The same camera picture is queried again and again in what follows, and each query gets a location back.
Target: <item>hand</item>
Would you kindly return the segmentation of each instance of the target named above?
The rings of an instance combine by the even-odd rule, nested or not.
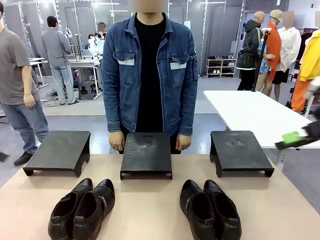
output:
[[[28,109],[33,109],[36,106],[34,96],[31,93],[23,96],[23,102]]]
[[[125,137],[122,131],[109,132],[110,146],[116,151],[123,151],[125,149]]]
[[[275,59],[276,59],[276,56],[273,55],[273,54],[267,54],[267,55],[265,55],[265,58],[266,58],[266,59],[275,60]]]
[[[176,138],[175,149],[179,151],[186,150],[191,145],[191,136],[178,135]]]

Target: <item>pair of black shoes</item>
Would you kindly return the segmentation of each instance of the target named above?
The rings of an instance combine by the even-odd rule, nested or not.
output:
[[[96,240],[103,220],[114,205],[111,180],[105,179],[93,189],[92,180],[86,178],[57,203],[48,233],[52,240]]]
[[[212,180],[202,189],[187,180],[181,191],[180,207],[195,240],[239,240],[240,217],[234,202]]]

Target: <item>man in gray t-shirt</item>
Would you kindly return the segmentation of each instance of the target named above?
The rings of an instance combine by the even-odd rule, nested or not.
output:
[[[68,105],[76,104],[79,101],[75,97],[74,78],[68,60],[68,54],[71,53],[69,40],[61,31],[58,31],[59,25],[55,16],[48,16],[47,24],[49,29],[42,33],[41,39],[50,64],[59,103],[60,105],[66,104],[65,84]]]
[[[35,134],[42,143],[49,130],[26,47],[4,27],[3,13],[0,2],[0,103],[9,123],[24,141],[24,153],[13,163],[19,166],[26,164],[37,150]]]

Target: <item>gray shirt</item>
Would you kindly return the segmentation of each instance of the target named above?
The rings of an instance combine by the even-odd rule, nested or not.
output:
[[[30,66],[26,46],[12,31],[0,32],[0,102],[7,105],[24,104],[22,68]],[[40,101],[39,91],[32,82],[32,95]]]
[[[67,55],[71,53],[70,42],[61,31],[49,28],[42,33],[41,39],[51,67],[70,65]]]

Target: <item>beige cap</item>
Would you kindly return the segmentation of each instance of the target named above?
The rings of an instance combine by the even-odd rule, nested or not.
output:
[[[282,23],[282,11],[281,10],[273,10],[270,12],[270,17],[278,19],[280,23]]]

